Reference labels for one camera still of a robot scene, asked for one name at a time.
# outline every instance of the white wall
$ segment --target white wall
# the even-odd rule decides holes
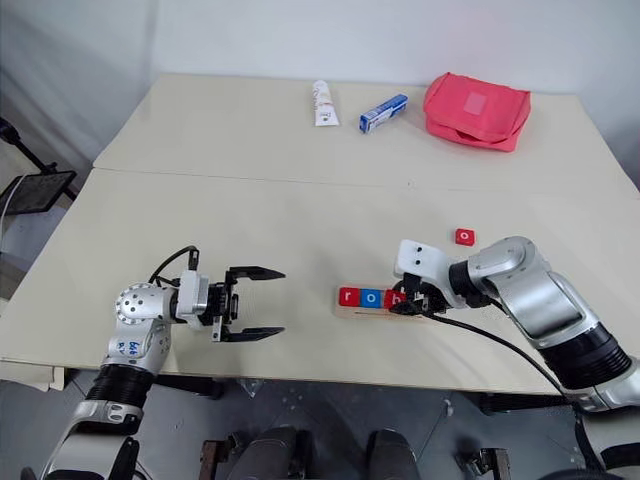
[[[83,172],[159,71],[411,84],[453,71],[579,94],[640,185],[637,0],[0,0],[0,14],[0,111]]]

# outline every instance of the white table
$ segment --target white table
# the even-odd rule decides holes
[[[280,95],[287,107],[273,111],[262,130],[245,125],[240,132],[238,122],[255,113],[255,105],[226,102],[250,97],[247,85],[266,98]],[[421,89],[332,85],[344,125],[309,127],[302,86],[308,93],[309,84],[299,82],[162,77],[103,152],[8,305],[0,321],[2,359],[96,368],[113,332],[118,292],[192,243],[201,250],[200,269],[213,280],[233,265],[286,273],[283,280],[242,281],[241,319],[234,324],[286,331],[257,343],[213,345],[209,332],[176,325],[167,373],[553,393],[528,364],[473,334],[424,320],[333,315],[336,287],[393,281],[402,238],[466,257],[513,234],[534,239],[622,346],[640,354],[638,192],[574,97],[535,95],[519,149],[502,154],[431,138],[412,120],[415,111],[370,136],[350,123],[349,112],[397,90],[415,100]],[[192,95],[203,101],[187,108]],[[213,108],[209,97],[221,106]],[[160,134],[167,112],[155,106],[172,102],[182,134],[169,142]],[[305,112],[295,122],[291,104]],[[146,112],[145,105],[151,106]],[[566,123],[566,134],[556,135],[543,119],[555,127]],[[203,122],[215,126],[206,140],[193,134],[202,132]],[[571,143],[577,138],[581,143]],[[453,244],[460,226],[476,230],[477,247]],[[169,273],[182,268],[176,264]],[[532,352],[492,309],[452,316]]]

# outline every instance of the floor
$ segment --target floor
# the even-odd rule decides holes
[[[42,469],[94,377],[95,372],[80,372],[63,392],[0,383],[0,478],[17,479],[26,465]],[[469,442],[507,448],[512,477],[527,480],[582,465],[573,423],[566,407],[486,416],[457,392],[267,381],[251,398],[228,381],[216,401],[154,386],[137,438],[140,467],[149,480],[196,479],[204,440],[234,431],[250,439],[280,425],[313,433],[315,478],[363,478],[369,433],[392,428],[413,447],[424,480],[471,478],[453,457],[458,445]],[[225,477],[233,460],[217,478]]]

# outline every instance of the red block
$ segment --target red block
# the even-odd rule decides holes
[[[456,230],[456,243],[458,245],[465,245],[467,247],[473,247],[476,243],[476,232],[466,228],[459,228]]]
[[[359,307],[360,306],[360,289],[352,287],[340,287],[338,295],[338,304],[343,307]]]
[[[393,307],[396,303],[404,302],[407,296],[402,292],[396,292],[395,290],[387,290],[384,292],[384,308],[387,310]]]

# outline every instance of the red pouch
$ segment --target red pouch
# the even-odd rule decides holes
[[[511,152],[531,111],[531,93],[446,73],[424,97],[427,131],[481,148]]]

